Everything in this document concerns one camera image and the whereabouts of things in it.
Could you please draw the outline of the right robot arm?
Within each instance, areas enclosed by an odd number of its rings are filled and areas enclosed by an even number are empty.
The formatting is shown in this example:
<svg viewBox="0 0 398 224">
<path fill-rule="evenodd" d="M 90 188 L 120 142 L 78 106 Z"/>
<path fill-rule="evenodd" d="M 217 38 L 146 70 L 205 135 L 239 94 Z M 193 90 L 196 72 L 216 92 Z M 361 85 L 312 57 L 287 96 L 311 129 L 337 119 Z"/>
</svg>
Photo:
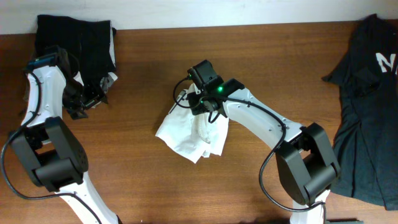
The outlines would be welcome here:
<svg viewBox="0 0 398 224">
<path fill-rule="evenodd" d="M 259 185 L 266 197 L 264 171 L 276 159 L 279 180 L 293 200 L 292 207 L 271 202 L 292 212 L 291 223 L 326 223 L 326 198 L 340 174 L 340 165 L 329 137 L 317 123 L 304 126 L 261 103 L 235 79 L 210 85 L 194 82 L 188 95 L 194 115 L 217 113 L 250 130 L 270 149 L 259 171 Z"/>
</svg>

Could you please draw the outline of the white t-shirt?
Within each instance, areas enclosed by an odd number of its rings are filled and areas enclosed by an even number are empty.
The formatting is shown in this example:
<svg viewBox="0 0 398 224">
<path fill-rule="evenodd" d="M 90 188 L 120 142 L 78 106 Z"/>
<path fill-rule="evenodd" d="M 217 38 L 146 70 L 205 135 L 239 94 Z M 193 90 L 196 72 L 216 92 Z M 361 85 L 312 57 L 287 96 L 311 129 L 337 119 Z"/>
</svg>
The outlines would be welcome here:
<svg viewBox="0 0 398 224">
<path fill-rule="evenodd" d="M 193 115 L 188 106 L 188 94 L 199 93 L 192 84 L 189 89 L 182 90 L 155 136 L 180 156 L 197 163 L 202 157 L 214 154 L 222 155 L 228 135 L 229 119 L 224 116 L 209 122 L 209 113 Z"/>
</svg>

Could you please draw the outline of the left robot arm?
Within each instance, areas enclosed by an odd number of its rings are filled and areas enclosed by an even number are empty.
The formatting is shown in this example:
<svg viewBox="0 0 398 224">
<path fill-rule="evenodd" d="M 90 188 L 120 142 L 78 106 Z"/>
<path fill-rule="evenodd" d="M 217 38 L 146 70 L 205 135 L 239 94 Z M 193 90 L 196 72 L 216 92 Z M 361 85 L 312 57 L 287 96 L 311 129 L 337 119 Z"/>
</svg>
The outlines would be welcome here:
<svg viewBox="0 0 398 224">
<path fill-rule="evenodd" d="M 8 187 L 20 198 L 61 198 L 82 223 L 120 223 L 90 180 L 83 146 L 63 121 L 64 111 L 72 119 L 87 117 L 83 80 L 80 69 L 70 65 L 71 57 L 65 49 L 53 45 L 27 63 L 27 111 L 1 150 L 1 172 Z M 32 183 L 45 187 L 48 195 L 24 195 L 11 184 L 5 170 L 8 147 L 13 149 Z"/>
</svg>

